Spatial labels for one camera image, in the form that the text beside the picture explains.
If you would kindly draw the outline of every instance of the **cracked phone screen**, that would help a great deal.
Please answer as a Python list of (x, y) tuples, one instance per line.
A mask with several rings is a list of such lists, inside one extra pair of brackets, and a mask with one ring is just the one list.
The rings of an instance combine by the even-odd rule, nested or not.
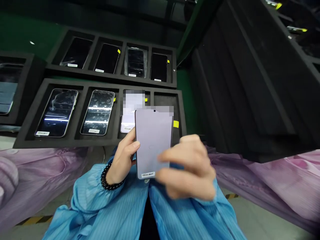
[(40, 120), (36, 137), (63, 137), (78, 96), (77, 90), (55, 88)]
[(102, 90), (92, 92), (81, 134), (103, 136), (107, 133), (114, 96), (114, 92)]

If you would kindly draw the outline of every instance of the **white phone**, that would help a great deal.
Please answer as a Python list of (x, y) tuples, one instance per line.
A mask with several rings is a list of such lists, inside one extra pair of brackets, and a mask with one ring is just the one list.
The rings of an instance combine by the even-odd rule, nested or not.
[(169, 163), (160, 163), (157, 156), (171, 147), (173, 116), (169, 112), (153, 109), (138, 109), (135, 112), (137, 150), (137, 178), (155, 178), (161, 168)]

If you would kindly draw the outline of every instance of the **black foam board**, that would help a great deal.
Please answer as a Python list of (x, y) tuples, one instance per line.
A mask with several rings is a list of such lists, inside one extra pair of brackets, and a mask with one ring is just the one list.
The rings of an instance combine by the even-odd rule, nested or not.
[[(62, 61), (63, 57), (69, 49), (69, 46), (71, 45), (72, 40), (75, 37), (93, 41), (83, 69), (60, 66), (60, 62)], [(116, 45), (121, 48), (121, 53), (114, 74), (94, 71), (94, 66), (104, 43)], [(127, 46), (141, 47), (148, 51), (146, 78), (131, 77), (124, 74), (125, 49)], [(170, 63), (168, 63), (167, 68), (167, 82), (159, 82), (150, 79), (151, 59), (153, 53), (161, 53), (167, 55), (168, 57)], [(59, 75), (115, 84), (173, 89), (177, 88), (177, 60), (175, 48), (145, 43), (138, 40), (129, 40), (126, 38), (114, 37), (111, 35), (87, 31), (83, 29), (66, 27), (60, 39), (57, 41), (55, 47), (52, 49), (49, 57), (47, 58), (47, 62), (48, 64), (45, 71), (46, 77)]]
[[(62, 138), (35, 137), (38, 123), (46, 107), (48, 98), (54, 88), (78, 90), (79, 96), (73, 111), (66, 135)], [(107, 133), (104, 136), (82, 135), (80, 128), (86, 114), (92, 91), (105, 90), (115, 93)], [(137, 87), (109, 83), (57, 80), (46, 78), (31, 105), (14, 144), (14, 148), (60, 148), (60, 147), (88, 147), (117, 145), (125, 134), (120, 133), (121, 109), (124, 90), (145, 91), (147, 106), (173, 106), (173, 119), (179, 121), (179, 128), (173, 128), (172, 146), (179, 143), (179, 139), (187, 134), (183, 108), (182, 92), (173, 89), (151, 87)]]
[(0, 124), (21, 126), (43, 79), (46, 62), (32, 53), (0, 51), (2, 62), (23, 63), (9, 114), (0, 115)]

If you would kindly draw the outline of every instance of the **phone screen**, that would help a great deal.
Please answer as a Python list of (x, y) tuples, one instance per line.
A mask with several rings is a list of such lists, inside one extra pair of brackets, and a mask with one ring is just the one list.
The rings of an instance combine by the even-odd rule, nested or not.
[(128, 49), (128, 75), (144, 77), (143, 51), (139, 49)]
[(40, 120), (36, 137), (63, 137), (76, 104), (77, 90), (55, 88)]
[(145, 92), (124, 90), (123, 115), (121, 119), (121, 133), (128, 133), (135, 126), (134, 111), (144, 108)]
[(167, 82), (168, 57), (166, 55), (152, 54), (151, 80)]
[(83, 38), (74, 38), (69, 47), (69, 50), (67, 51), (65, 57), (60, 63), (60, 66), (68, 66), (82, 69), (87, 60), (91, 45), (91, 40)]
[(0, 64), (0, 115), (9, 114), (23, 64)]
[(171, 147), (173, 116), (168, 112), (153, 109), (138, 109), (135, 112), (137, 150), (137, 178), (155, 178), (158, 170), (169, 167), (159, 163), (157, 156)]
[(94, 90), (80, 133), (103, 136), (107, 133), (114, 92)]
[(120, 49), (118, 46), (103, 44), (94, 70), (97, 72), (114, 73), (118, 63)]

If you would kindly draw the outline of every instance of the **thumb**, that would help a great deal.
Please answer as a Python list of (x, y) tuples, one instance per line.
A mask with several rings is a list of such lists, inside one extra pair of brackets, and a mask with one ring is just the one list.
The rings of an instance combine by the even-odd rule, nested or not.
[(125, 146), (122, 153), (125, 157), (130, 158), (131, 155), (133, 155), (139, 149), (139, 147), (140, 147), (139, 141), (133, 142), (130, 145)]

